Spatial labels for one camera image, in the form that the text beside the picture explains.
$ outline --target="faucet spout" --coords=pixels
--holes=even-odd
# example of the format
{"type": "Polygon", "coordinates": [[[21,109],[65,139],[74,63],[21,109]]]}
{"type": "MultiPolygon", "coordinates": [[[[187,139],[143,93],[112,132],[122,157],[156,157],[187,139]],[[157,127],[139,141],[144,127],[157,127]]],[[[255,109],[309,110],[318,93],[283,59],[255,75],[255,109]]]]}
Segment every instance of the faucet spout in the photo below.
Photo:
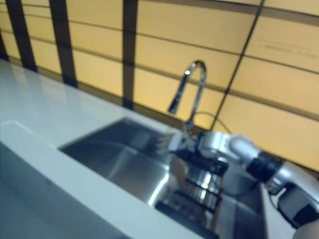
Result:
{"type": "Polygon", "coordinates": [[[197,105],[199,103],[199,100],[200,100],[200,96],[201,96],[201,92],[203,90],[203,87],[205,85],[205,78],[206,78],[206,66],[205,66],[205,63],[203,61],[194,61],[192,62],[188,68],[184,71],[184,75],[180,81],[180,84],[179,84],[179,87],[178,87],[178,90],[168,108],[168,112],[172,113],[172,114],[175,114],[176,111],[177,111],[177,108],[178,108],[178,104],[179,104],[179,101],[180,101],[180,98],[182,96],[182,93],[184,91],[184,87],[186,85],[186,82],[189,78],[189,76],[191,75],[191,73],[195,70],[195,68],[199,66],[200,67],[200,79],[199,79],[199,82],[198,82],[198,90],[197,90],[197,93],[196,93],[196,97],[195,97],[195,100],[194,100],[194,103],[193,103],[193,106],[192,106],[192,109],[191,109],[191,112],[190,112],[190,116],[188,118],[188,120],[186,121],[186,126],[188,128],[192,128],[194,126],[194,123],[193,123],[193,120],[194,120],[194,116],[195,116],[195,113],[196,113],[196,109],[197,109],[197,105]]]}

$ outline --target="sink basin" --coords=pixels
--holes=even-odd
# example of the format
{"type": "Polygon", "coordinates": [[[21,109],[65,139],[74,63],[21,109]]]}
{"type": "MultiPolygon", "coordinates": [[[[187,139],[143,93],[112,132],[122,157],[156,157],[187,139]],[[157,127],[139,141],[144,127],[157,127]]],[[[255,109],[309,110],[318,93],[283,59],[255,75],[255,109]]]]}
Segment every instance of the sink basin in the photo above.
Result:
{"type": "MultiPolygon", "coordinates": [[[[122,119],[60,150],[204,238],[217,238],[216,234],[221,239],[265,238],[259,187],[242,197],[221,195],[210,226],[190,221],[168,207],[166,197],[175,188],[171,184],[173,170],[169,170],[171,156],[157,153],[156,145],[162,136],[130,119],[122,119]]],[[[252,179],[245,172],[238,175],[239,172],[233,167],[227,170],[225,189],[231,192],[240,190],[240,185],[249,185],[252,179]]],[[[191,210],[200,207],[197,204],[191,210]]]]}
{"type": "Polygon", "coordinates": [[[169,155],[156,153],[161,136],[123,119],[60,150],[152,205],[169,175],[169,155]]]}

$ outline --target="countertop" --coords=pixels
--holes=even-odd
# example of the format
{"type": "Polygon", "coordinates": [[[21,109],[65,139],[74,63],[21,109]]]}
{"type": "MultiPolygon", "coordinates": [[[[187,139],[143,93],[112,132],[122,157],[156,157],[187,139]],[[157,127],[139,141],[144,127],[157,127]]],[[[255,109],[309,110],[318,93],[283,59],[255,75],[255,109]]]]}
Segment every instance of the countertop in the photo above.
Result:
{"type": "MultiPolygon", "coordinates": [[[[6,61],[0,70],[0,137],[11,151],[131,238],[200,238],[57,149],[124,117],[177,129],[6,61]]],[[[264,202],[268,237],[291,238],[265,192],[264,202]]]]}

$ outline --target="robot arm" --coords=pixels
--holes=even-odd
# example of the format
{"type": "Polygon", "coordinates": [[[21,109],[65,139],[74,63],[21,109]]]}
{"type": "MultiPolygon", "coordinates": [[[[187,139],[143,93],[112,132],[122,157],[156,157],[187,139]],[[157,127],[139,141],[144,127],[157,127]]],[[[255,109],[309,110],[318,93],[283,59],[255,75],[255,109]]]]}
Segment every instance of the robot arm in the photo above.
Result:
{"type": "Polygon", "coordinates": [[[206,157],[224,157],[240,164],[271,195],[285,189],[278,199],[278,211],[294,228],[319,219],[319,182],[297,165],[263,151],[250,138],[205,132],[198,138],[197,150],[206,157]]]}

